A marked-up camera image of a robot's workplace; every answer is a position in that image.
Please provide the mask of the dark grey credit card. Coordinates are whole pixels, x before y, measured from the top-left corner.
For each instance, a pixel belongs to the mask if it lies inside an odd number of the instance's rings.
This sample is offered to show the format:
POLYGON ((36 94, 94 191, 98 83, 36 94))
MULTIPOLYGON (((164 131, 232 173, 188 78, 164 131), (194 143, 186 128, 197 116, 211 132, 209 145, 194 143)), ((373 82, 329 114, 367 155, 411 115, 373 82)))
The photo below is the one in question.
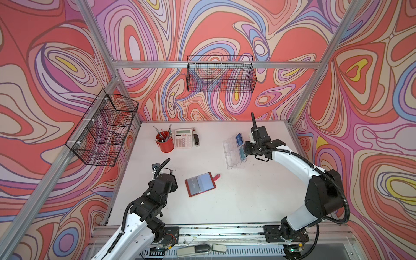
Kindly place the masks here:
POLYGON ((198 178, 196 177, 187 180, 187 187, 191 197, 199 194, 201 191, 198 178))

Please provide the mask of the red leather card holder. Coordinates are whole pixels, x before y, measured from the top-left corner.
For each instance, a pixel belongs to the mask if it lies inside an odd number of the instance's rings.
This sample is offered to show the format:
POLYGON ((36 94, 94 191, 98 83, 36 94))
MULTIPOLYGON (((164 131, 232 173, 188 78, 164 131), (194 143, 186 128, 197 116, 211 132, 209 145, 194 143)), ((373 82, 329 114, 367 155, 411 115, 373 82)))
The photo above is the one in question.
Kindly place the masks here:
POLYGON ((198 176, 185 180, 185 185, 189 197, 194 197, 202 193, 214 190, 216 181, 221 177, 220 174, 215 176, 211 172, 200 174, 198 176))

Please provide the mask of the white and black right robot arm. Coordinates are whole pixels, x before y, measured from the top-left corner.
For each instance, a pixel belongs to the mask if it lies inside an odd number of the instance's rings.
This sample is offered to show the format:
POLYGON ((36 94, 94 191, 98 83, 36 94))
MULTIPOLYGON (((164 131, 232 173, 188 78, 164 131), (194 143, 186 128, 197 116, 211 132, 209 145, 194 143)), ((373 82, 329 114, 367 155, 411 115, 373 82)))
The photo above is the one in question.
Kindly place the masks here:
POLYGON ((284 217, 278 230, 268 233, 268 236, 291 242, 300 238, 306 228, 318 226, 322 221, 346 224, 350 219, 351 209, 340 173, 316 166, 291 150, 283 141, 272 140, 267 129, 257 125, 253 113, 251 120, 251 140, 244 143, 244 154, 263 162, 279 163, 307 186, 303 205, 284 217))

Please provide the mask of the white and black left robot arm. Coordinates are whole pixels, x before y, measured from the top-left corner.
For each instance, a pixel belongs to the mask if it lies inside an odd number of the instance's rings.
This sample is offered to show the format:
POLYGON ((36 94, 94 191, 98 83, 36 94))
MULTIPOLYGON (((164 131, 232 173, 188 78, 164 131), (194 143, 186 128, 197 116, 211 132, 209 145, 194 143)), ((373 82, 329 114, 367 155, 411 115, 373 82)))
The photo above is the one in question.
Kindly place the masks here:
POLYGON ((158 216, 163 215, 169 194, 178 188, 173 171, 161 172, 170 160, 156 168, 148 189, 128 203, 120 227, 92 260, 135 260, 152 243, 163 240, 165 223, 158 216))

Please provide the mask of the teal credit card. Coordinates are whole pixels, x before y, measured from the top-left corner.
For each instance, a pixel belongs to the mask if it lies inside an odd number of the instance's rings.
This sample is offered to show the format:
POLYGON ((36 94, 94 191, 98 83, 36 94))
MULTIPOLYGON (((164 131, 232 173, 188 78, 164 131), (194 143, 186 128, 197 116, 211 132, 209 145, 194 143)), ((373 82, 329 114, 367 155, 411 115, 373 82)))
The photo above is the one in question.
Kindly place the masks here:
POLYGON ((241 163, 246 162, 247 156, 246 156, 245 151, 244 151, 244 146, 239 147, 238 154, 239 154, 241 163))

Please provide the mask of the blue VIP credit card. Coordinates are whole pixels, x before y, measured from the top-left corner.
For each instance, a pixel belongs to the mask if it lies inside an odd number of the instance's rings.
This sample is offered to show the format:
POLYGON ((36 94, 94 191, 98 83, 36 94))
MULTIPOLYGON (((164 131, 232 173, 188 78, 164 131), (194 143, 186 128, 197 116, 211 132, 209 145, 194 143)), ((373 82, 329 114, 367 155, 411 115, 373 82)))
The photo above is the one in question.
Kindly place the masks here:
POLYGON ((236 138, 236 145, 238 147, 244 145, 244 140, 243 140, 243 137, 242 137, 241 133, 238 133, 235 138, 236 138))

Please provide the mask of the clear plastic card tray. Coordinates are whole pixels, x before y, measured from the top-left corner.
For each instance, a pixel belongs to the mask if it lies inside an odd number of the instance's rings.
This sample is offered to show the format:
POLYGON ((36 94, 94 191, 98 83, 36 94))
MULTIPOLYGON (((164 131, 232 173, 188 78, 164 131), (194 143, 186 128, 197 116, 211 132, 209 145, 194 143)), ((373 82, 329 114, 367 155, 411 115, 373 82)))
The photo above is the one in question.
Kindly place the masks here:
POLYGON ((230 138, 223 141, 224 156, 228 170, 243 168, 245 164, 245 162, 241 163, 238 154, 239 147, 236 145, 236 135, 237 134, 234 134, 230 138))

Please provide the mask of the red metal pen bucket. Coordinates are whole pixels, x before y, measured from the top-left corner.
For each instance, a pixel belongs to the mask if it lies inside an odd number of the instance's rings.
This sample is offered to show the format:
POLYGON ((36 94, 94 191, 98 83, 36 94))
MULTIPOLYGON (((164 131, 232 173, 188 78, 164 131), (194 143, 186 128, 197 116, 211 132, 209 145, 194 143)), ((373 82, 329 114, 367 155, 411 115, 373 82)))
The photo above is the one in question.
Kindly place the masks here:
POLYGON ((156 136, 156 143, 163 153, 170 153, 174 150, 172 134, 169 131, 161 131, 156 136))

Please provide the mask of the pink desk calculator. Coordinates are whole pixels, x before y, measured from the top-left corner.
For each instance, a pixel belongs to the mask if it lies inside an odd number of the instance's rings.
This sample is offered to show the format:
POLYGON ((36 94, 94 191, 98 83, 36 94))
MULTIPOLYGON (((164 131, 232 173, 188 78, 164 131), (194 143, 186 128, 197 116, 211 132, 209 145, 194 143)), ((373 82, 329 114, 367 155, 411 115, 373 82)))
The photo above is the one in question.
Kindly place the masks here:
POLYGON ((193 147, 193 134, 190 128, 176 129, 174 132, 174 147, 176 149, 188 149, 193 147))

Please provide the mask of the grey pencil in bucket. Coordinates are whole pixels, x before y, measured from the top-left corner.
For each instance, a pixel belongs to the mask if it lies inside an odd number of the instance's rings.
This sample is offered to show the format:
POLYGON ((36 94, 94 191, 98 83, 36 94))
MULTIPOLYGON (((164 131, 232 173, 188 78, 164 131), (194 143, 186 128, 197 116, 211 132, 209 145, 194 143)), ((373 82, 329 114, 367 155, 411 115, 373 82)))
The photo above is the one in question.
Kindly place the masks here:
POLYGON ((159 129, 156 126, 153 126, 153 128, 157 131, 158 135, 162 138, 164 137, 163 134, 159 131, 159 129))

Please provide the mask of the beige and black stapler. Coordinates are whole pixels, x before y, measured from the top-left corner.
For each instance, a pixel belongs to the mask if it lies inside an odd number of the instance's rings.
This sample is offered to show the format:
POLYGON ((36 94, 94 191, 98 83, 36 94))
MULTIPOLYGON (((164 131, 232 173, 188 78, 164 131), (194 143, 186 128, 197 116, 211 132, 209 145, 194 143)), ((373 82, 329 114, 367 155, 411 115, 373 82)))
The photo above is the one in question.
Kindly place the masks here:
POLYGON ((193 134, 193 140, 194 140, 195 146, 199 146, 200 145, 199 136, 195 127, 192 128, 192 134, 193 134))

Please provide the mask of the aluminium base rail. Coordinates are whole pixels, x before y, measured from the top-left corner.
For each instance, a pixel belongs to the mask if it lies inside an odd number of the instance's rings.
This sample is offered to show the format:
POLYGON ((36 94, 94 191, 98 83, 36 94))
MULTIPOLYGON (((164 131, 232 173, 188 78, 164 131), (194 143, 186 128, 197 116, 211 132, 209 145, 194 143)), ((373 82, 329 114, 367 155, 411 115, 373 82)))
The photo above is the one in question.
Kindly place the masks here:
POLYGON ((188 260, 296 259, 361 260, 356 239, 346 225, 329 222, 308 227, 286 241, 278 235, 278 223, 173 224, 162 239, 143 247, 138 260, 179 259, 178 250, 208 245, 209 251, 191 253, 188 260))

